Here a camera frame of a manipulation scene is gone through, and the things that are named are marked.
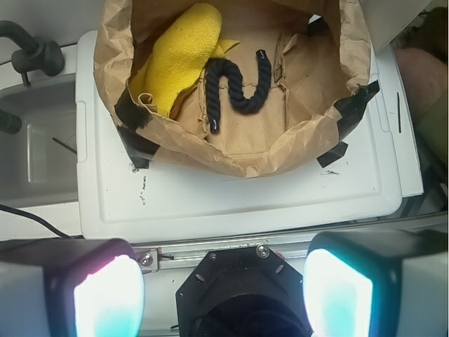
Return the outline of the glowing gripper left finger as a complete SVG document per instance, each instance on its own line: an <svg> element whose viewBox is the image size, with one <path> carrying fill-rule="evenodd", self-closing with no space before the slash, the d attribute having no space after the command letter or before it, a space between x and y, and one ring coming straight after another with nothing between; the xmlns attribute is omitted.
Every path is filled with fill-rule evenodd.
<svg viewBox="0 0 449 337"><path fill-rule="evenodd" d="M2 336L136 336L144 301L124 239L1 242Z"/></svg>

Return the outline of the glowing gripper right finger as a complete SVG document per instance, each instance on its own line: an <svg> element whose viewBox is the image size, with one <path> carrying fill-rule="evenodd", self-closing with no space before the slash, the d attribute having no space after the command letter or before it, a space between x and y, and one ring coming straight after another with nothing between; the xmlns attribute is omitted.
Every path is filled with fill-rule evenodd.
<svg viewBox="0 0 449 337"><path fill-rule="evenodd" d="M321 232L302 288L316 336L447 336L448 234Z"/></svg>

